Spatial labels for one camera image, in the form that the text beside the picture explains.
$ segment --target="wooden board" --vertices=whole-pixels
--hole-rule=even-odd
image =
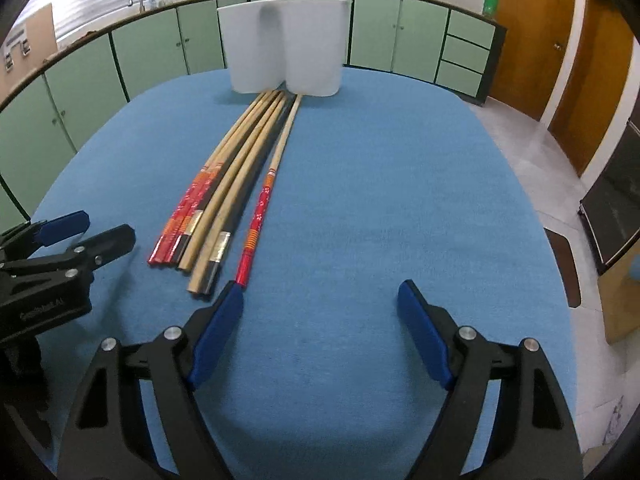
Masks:
[[[4,69],[4,60],[0,66],[0,102],[9,92],[28,74],[42,66],[47,57],[58,51],[56,43],[56,31],[53,27],[53,7],[51,4],[42,7],[25,20],[27,39],[31,46],[28,56],[23,56],[19,46],[12,49],[14,67],[10,72]],[[17,28],[14,28],[7,37],[10,37]]]
[[[575,0],[499,0],[496,20],[507,37],[491,97],[540,120],[562,66],[574,7]]]
[[[616,113],[633,39],[611,0],[587,0],[574,67],[549,126],[578,175],[586,169]]]
[[[640,240],[598,278],[604,332],[610,345],[640,328],[640,283],[629,276],[631,262],[640,254]]]

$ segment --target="blue object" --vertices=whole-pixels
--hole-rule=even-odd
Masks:
[[[436,86],[369,70],[343,74],[335,96],[302,101],[244,313],[211,379],[195,392],[238,480],[406,477],[446,397],[398,317],[398,285],[407,277],[488,340],[538,339],[575,403],[558,266],[482,124]],[[76,386],[105,336],[125,345],[150,341],[203,307],[185,290],[187,276],[151,269],[146,258],[253,98],[232,92],[226,71],[137,96],[87,141],[34,214],[85,209],[87,236],[126,222],[137,238],[131,254],[96,272],[91,314],[38,336],[53,456]],[[220,283],[235,277],[259,192]],[[172,468],[153,390],[147,383],[142,390],[156,454]],[[482,461],[497,396],[492,385],[468,466]]]
[[[405,282],[398,288],[398,313],[414,339],[429,377],[438,381],[445,390],[449,390],[454,377],[449,370],[447,345]]]
[[[198,389],[216,369],[218,360],[242,316],[242,287],[235,283],[193,348],[193,367],[187,382]]]
[[[640,282],[640,256],[636,256],[631,262],[631,268],[629,269],[629,276],[632,280]]]
[[[61,240],[84,233],[89,225],[91,225],[89,215],[85,211],[76,211],[47,221],[35,238],[37,242],[49,247]]]

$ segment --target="brown door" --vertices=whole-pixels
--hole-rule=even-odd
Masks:
[[[507,27],[490,95],[539,121],[558,79],[575,0],[499,0]]]
[[[574,67],[549,127],[582,174],[618,108],[634,35],[611,0],[587,0]]]

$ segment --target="brown floor mat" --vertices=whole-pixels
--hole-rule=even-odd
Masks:
[[[578,272],[575,270],[574,254],[571,252],[569,240],[546,228],[545,233],[546,237],[549,238],[549,243],[556,257],[558,269],[560,269],[566,300],[571,308],[576,308],[582,303],[582,297],[580,295]]]

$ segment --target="white tile floor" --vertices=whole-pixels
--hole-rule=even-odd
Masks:
[[[614,407],[625,391],[640,384],[640,337],[637,343],[614,346],[605,341],[598,275],[577,216],[587,190],[556,140],[542,124],[501,102],[469,106],[511,165],[542,225],[565,236],[574,253],[582,305],[569,311],[577,361],[575,424],[584,452],[603,443]],[[627,370],[627,346],[632,344],[635,359]],[[635,407],[626,406],[623,418],[628,420]]]

